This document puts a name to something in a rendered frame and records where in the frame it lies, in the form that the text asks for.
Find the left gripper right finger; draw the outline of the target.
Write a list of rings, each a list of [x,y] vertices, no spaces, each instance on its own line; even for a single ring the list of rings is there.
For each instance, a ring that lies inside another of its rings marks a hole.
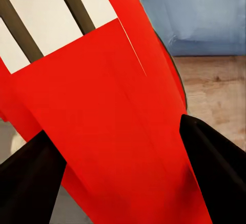
[[[179,133],[212,224],[246,224],[246,152],[197,117]]]

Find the radio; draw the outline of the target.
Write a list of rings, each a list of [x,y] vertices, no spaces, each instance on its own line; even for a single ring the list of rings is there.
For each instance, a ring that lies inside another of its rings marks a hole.
[[[93,224],[212,224],[181,76],[139,0],[0,0],[0,117],[44,130]]]

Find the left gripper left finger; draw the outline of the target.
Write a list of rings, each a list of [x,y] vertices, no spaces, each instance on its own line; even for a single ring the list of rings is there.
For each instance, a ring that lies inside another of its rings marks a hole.
[[[0,164],[0,224],[49,224],[66,164],[44,130]]]

